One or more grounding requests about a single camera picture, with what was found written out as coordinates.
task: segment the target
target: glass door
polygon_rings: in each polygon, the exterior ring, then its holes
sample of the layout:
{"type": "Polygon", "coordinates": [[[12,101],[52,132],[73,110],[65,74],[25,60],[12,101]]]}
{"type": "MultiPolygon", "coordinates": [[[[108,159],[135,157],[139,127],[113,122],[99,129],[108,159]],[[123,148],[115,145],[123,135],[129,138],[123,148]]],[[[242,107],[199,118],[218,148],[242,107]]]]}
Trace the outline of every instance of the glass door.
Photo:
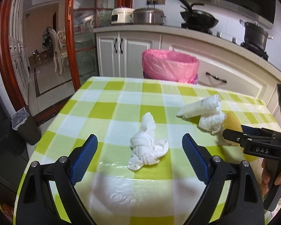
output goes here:
{"type": "Polygon", "coordinates": [[[80,85],[88,78],[99,75],[93,29],[111,25],[111,12],[115,6],[116,0],[72,1],[72,27],[80,85]]]}

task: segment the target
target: sliding door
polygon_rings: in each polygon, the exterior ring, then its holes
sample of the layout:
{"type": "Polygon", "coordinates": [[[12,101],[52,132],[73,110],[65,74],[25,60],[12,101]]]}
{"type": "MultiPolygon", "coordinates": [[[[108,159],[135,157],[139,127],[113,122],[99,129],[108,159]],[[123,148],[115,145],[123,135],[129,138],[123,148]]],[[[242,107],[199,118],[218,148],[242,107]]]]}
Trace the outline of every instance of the sliding door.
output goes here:
{"type": "Polygon", "coordinates": [[[98,76],[94,28],[111,26],[111,12],[132,0],[66,0],[66,39],[74,88],[98,76]]]}

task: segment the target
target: pressure cooker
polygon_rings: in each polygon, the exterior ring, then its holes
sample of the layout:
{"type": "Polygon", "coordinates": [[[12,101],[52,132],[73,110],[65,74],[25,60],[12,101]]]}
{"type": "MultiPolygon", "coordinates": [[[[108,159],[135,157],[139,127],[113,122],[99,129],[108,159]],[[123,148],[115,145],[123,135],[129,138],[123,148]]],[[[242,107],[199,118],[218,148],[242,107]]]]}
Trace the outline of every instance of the pressure cooker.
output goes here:
{"type": "Polygon", "coordinates": [[[260,27],[257,21],[254,24],[242,20],[239,22],[245,27],[244,41],[258,47],[264,52],[267,39],[272,40],[273,37],[269,36],[268,32],[260,27]]]}
{"type": "Polygon", "coordinates": [[[163,25],[166,16],[161,9],[139,8],[133,11],[135,25],[163,25]]]}

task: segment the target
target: human hand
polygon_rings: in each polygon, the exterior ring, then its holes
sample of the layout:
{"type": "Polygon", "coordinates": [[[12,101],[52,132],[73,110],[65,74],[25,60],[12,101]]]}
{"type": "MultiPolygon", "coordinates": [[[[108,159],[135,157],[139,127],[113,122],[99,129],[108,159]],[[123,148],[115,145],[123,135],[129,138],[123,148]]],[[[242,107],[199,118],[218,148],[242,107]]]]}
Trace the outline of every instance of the human hand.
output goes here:
{"type": "MultiPolygon", "coordinates": [[[[266,195],[269,191],[268,184],[271,180],[271,176],[268,172],[268,169],[266,167],[266,159],[264,158],[261,164],[261,167],[263,168],[262,175],[261,175],[261,190],[262,194],[266,195]]],[[[278,177],[275,180],[275,185],[280,185],[281,184],[281,173],[278,175],[278,177]]]]}

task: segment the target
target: electrical outlet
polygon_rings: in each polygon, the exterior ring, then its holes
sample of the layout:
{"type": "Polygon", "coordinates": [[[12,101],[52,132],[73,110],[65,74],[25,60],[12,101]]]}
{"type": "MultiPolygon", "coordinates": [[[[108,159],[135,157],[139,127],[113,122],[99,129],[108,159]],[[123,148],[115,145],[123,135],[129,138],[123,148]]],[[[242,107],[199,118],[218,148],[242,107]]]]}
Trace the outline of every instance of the electrical outlet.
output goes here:
{"type": "Polygon", "coordinates": [[[147,4],[152,5],[153,4],[153,0],[147,0],[147,4]]]}
{"type": "Polygon", "coordinates": [[[149,5],[165,5],[165,0],[147,0],[147,4],[149,5]]]}
{"type": "Polygon", "coordinates": [[[165,0],[158,0],[158,1],[157,1],[157,4],[159,4],[159,5],[165,5],[165,0]]]}

